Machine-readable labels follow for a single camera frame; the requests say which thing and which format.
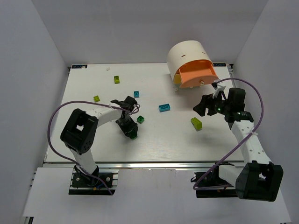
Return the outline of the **small dark green lego brick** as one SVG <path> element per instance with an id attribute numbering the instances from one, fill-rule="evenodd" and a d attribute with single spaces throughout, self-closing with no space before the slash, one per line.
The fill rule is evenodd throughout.
<path id="1" fill-rule="evenodd" d="M 138 122 L 139 124 L 142 124 L 144 121 L 145 121 L 145 118 L 144 118 L 143 116 L 138 116 L 138 118 L 137 118 L 137 122 Z"/>

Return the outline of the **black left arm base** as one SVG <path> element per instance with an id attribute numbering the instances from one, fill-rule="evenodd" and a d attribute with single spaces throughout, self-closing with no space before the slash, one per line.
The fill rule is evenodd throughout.
<path id="1" fill-rule="evenodd" d="M 96 178 L 92 178 L 79 169 L 74 168 L 71 175 L 69 195 L 88 195 L 88 196 L 112 196 L 115 193 L 118 183 L 118 171 L 104 172 L 100 170 L 98 177 L 107 187 Z"/>

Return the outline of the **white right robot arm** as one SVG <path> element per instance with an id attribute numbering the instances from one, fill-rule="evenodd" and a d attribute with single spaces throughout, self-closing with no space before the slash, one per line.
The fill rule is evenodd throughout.
<path id="1" fill-rule="evenodd" d="M 245 108 L 245 90 L 230 88 L 228 96 L 223 91 L 203 95 L 193 110 L 200 116 L 224 116 L 229 129 L 237 139 L 245 166 L 236 168 L 225 159 L 197 179 L 196 191 L 225 189 L 233 187 L 240 199 L 268 201 L 276 200 L 283 177 L 283 169 L 274 164 L 265 153 L 257 134 L 256 125 L 250 112 Z"/>

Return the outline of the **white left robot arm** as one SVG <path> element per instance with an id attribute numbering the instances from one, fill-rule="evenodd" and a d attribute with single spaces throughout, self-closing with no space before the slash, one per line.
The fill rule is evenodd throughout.
<path id="1" fill-rule="evenodd" d="M 72 152 L 80 171 L 93 176 L 98 172 L 91 147 L 100 126 L 115 121 L 126 137 L 132 140 L 137 138 L 138 125 L 131 115 L 138 110 L 137 101 L 127 96 L 123 101 L 114 99 L 110 104 L 100 105 L 93 110 L 75 109 L 72 112 L 60 139 Z"/>

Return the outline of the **orange drawer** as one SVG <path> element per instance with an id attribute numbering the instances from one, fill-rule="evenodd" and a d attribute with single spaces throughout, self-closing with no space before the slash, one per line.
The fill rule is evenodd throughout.
<path id="1" fill-rule="evenodd" d="M 202 86 L 200 81 L 204 81 L 204 85 L 207 85 L 219 79 L 213 63 L 209 60 L 195 60 L 185 63 L 176 73 L 181 75 L 180 88 Z"/>

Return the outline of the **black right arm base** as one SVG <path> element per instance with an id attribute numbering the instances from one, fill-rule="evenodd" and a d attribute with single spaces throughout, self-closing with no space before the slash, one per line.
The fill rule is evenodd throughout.
<path id="1" fill-rule="evenodd" d="M 228 182 L 221 179 L 218 172 L 219 168 L 216 168 L 197 185 L 198 188 L 209 187 L 196 191 L 197 198 L 237 198 L 234 187 L 222 187 L 222 185 L 228 185 Z"/>

